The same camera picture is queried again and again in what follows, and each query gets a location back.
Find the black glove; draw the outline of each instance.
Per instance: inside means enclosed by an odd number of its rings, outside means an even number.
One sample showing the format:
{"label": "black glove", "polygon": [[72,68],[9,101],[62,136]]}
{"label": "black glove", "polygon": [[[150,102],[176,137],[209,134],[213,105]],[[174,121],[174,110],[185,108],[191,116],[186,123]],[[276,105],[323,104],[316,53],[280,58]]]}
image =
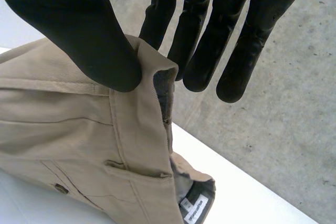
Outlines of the black glove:
{"label": "black glove", "polygon": [[109,0],[6,0],[17,15],[61,48],[92,80],[135,89],[141,68]]}
{"label": "black glove", "polygon": [[[179,66],[176,80],[194,92],[209,84],[240,16],[246,0],[213,0],[213,10],[199,44],[196,44],[209,0],[184,0],[183,12],[168,58]],[[238,101],[248,84],[254,66],[277,20],[294,0],[251,0],[245,24],[236,47],[217,85],[218,97]],[[154,48],[161,45],[175,10],[176,0],[152,0],[140,37]]]}

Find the beige trousers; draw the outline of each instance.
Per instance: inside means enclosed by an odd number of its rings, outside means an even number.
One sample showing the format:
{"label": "beige trousers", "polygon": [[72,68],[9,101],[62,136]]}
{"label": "beige trousers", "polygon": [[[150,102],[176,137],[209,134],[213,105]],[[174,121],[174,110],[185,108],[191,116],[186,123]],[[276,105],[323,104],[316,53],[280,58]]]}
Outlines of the beige trousers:
{"label": "beige trousers", "polygon": [[48,39],[2,54],[0,168],[118,224],[201,224],[214,181],[172,152],[177,66],[128,40],[143,71],[129,93],[90,80]]}

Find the clothing label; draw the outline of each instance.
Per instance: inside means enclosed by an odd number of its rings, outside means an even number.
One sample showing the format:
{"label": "clothing label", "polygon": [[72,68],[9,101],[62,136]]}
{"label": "clothing label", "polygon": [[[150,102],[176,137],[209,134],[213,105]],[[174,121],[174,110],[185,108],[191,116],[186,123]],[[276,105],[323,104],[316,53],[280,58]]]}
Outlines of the clothing label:
{"label": "clothing label", "polygon": [[204,195],[200,194],[198,200],[196,201],[193,208],[190,210],[189,214],[184,217],[184,220],[188,224],[195,224],[199,217],[201,216],[206,204],[208,203],[209,199]]}
{"label": "clothing label", "polygon": [[191,209],[193,209],[194,205],[190,203],[190,201],[187,199],[187,198],[184,198],[180,205],[185,209],[187,210],[187,212],[190,212]]}

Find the concrete floor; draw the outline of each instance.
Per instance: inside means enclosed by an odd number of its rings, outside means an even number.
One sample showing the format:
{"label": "concrete floor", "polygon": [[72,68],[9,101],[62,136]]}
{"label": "concrete floor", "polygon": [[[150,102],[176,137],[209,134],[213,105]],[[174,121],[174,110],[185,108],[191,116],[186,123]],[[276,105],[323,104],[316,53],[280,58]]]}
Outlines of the concrete floor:
{"label": "concrete floor", "polygon": [[[150,0],[111,2],[124,32],[137,36]],[[244,97],[226,104],[215,87],[247,8],[209,87],[191,93],[176,83],[174,122],[317,222],[335,224],[336,0],[296,0],[274,28]]]}

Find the pocket button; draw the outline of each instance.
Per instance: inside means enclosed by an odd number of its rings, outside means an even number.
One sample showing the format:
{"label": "pocket button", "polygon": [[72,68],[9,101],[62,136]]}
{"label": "pocket button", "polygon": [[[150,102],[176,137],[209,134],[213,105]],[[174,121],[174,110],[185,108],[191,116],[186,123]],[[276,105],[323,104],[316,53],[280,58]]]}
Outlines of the pocket button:
{"label": "pocket button", "polygon": [[62,194],[68,194],[69,193],[69,190],[67,188],[65,188],[64,186],[60,185],[60,184],[54,185],[54,188]]}

